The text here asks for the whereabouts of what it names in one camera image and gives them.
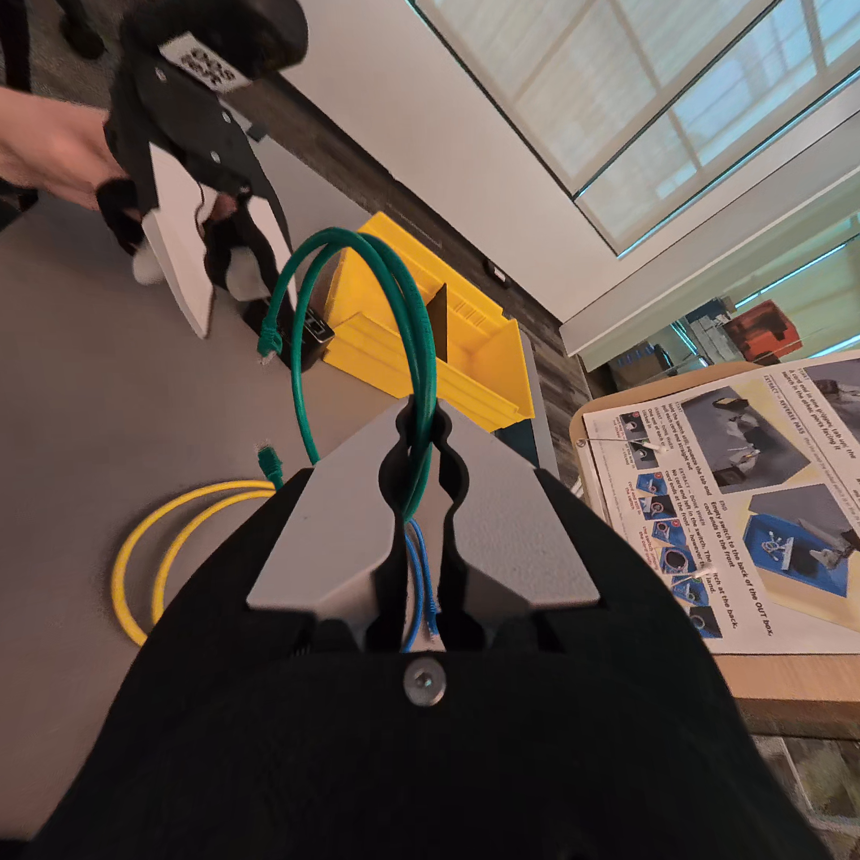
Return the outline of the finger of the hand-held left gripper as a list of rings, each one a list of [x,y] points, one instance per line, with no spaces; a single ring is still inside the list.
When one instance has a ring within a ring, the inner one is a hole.
[[[231,296],[239,302],[268,300],[292,257],[288,238],[267,199],[241,199],[231,219],[239,236],[231,250]]]
[[[166,150],[151,143],[149,152],[156,203],[143,218],[145,236],[184,317],[205,339],[213,285],[201,229],[214,208],[216,191],[200,184]]]

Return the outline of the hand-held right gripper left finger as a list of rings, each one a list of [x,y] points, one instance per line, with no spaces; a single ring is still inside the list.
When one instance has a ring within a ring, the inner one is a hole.
[[[414,398],[397,401],[313,467],[249,608],[343,622],[363,650],[403,647],[413,418]]]

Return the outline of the large glass window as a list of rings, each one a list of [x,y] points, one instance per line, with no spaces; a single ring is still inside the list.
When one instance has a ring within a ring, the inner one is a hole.
[[[617,256],[858,79],[857,1],[411,5]]]

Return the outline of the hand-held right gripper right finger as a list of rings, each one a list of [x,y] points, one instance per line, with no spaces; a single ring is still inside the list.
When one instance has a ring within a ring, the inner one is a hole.
[[[446,651],[482,651],[506,622],[596,606],[598,588],[544,483],[557,480],[438,400],[433,442],[443,522],[438,631]]]

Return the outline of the black network switch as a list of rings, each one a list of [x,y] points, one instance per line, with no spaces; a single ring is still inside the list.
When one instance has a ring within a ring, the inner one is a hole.
[[[257,336],[262,332],[262,323],[268,308],[268,301],[257,299],[246,303],[242,310],[242,320]],[[278,357],[289,368],[292,367],[290,355],[292,314],[293,312],[288,300],[285,300],[285,304],[281,307],[277,318],[276,330],[282,340],[282,350]],[[310,370],[317,362],[323,359],[334,338],[334,330],[313,307],[309,306],[305,314],[302,335],[300,367],[303,373]]]

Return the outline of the printed instruction sheet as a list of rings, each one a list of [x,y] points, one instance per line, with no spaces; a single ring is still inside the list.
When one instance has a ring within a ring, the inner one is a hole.
[[[581,416],[598,514],[716,654],[858,654],[858,350]]]

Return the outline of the person's left hand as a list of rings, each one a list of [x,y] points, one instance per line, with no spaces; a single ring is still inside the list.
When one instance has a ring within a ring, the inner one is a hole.
[[[1,89],[1,178],[97,211],[97,190],[126,178],[104,133],[108,112]]]

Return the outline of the red plastic case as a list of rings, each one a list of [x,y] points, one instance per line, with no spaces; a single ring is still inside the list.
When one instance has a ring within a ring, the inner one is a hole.
[[[780,364],[803,347],[796,326],[771,300],[741,313],[724,324],[723,330],[743,359],[759,366]]]

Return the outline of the yellow plastic bin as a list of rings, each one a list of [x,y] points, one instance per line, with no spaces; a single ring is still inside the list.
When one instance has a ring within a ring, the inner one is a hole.
[[[438,398],[489,432],[532,419],[518,323],[387,214],[377,212],[360,232],[390,246],[413,276],[434,331]],[[393,311],[352,249],[341,253],[323,315],[335,333],[329,365],[396,399],[413,392]]]

